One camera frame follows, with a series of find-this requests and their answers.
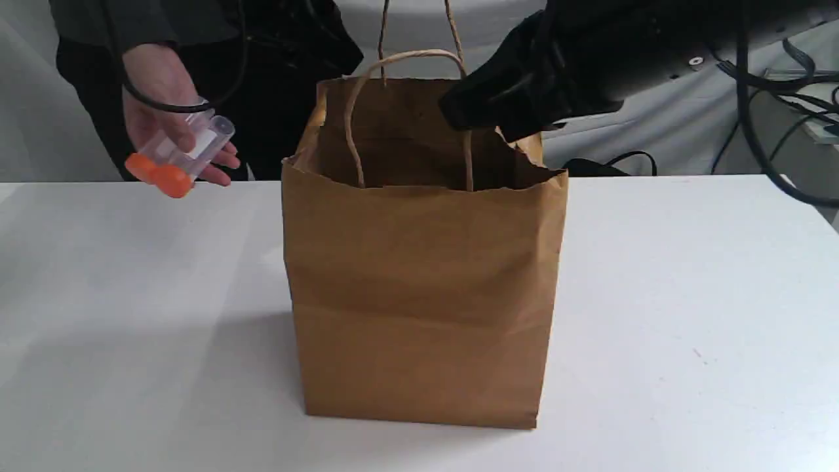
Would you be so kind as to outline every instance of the hand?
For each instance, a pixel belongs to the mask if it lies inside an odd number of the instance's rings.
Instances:
[[[147,97],[174,105],[198,103],[198,92],[190,73],[171,48],[139,45],[122,55],[122,60],[132,84]],[[190,152],[195,148],[195,136],[184,115],[155,110],[125,90],[122,91],[122,110],[125,113],[125,128],[135,149],[141,149],[161,129],[180,150]],[[236,146],[228,143],[213,162],[237,169],[242,163],[236,153]],[[199,177],[220,186],[230,185],[230,177],[214,165],[208,165]]]

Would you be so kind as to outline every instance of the white table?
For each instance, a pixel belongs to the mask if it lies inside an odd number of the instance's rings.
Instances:
[[[276,183],[0,186],[0,470],[839,469],[839,237],[763,177],[572,181],[534,432],[306,417],[282,243]]]

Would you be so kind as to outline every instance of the orange cap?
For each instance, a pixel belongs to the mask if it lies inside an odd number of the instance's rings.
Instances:
[[[125,168],[140,181],[151,184],[153,183],[152,174],[157,170],[157,165],[145,155],[135,152],[125,160]]]
[[[172,198],[183,198],[192,190],[192,179],[177,165],[162,165],[151,175],[161,192]]]

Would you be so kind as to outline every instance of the robotic arm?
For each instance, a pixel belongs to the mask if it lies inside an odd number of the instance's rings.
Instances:
[[[440,108],[452,128],[498,126],[510,142],[614,113],[636,93],[733,55],[742,3],[752,47],[839,18],[837,0],[548,0]]]

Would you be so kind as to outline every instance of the brown paper bag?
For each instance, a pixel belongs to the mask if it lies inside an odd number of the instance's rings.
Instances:
[[[469,175],[463,135],[437,108],[452,83],[372,80],[357,95],[360,79],[323,82],[284,162],[285,263],[311,415],[536,426],[567,175],[491,130],[466,142]],[[539,137],[529,141],[540,153]]]

